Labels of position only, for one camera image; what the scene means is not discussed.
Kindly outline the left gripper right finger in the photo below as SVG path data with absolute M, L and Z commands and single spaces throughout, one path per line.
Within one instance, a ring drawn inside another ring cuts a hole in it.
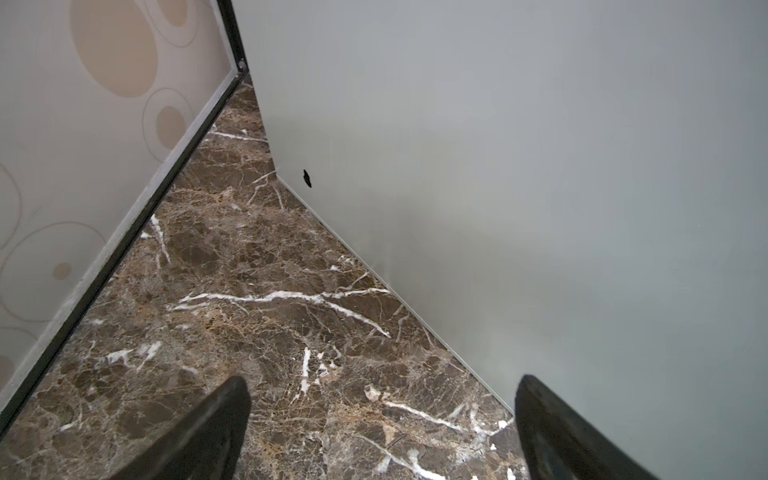
M 537 377 L 515 395 L 516 428 L 532 479 L 653 479 Z

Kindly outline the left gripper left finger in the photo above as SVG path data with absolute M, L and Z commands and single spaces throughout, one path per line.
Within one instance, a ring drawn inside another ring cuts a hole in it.
M 232 376 L 114 479 L 231 479 L 251 410 L 247 383 Z

